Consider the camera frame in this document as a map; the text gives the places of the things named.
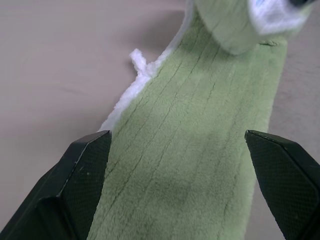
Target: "mop head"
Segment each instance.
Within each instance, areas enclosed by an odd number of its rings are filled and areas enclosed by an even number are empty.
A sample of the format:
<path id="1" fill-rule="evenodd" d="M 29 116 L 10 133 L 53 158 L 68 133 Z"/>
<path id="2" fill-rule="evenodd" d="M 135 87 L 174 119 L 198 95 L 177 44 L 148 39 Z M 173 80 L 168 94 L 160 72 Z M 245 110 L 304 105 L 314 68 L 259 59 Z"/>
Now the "mop head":
<path id="1" fill-rule="evenodd" d="M 233 55 L 258 43 L 289 38 L 306 22 L 311 5 L 296 7 L 289 0 L 194 0 L 207 30 Z"/>
<path id="2" fill-rule="evenodd" d="M 131 54 L 136 81 L 100 129 L 113 138 L 89 240 L 244 238 L 256 182 L 244 135 L 268 130 L 287 41 L 233 56 L 202 19 L 189 1 L 156 62 Z"/>

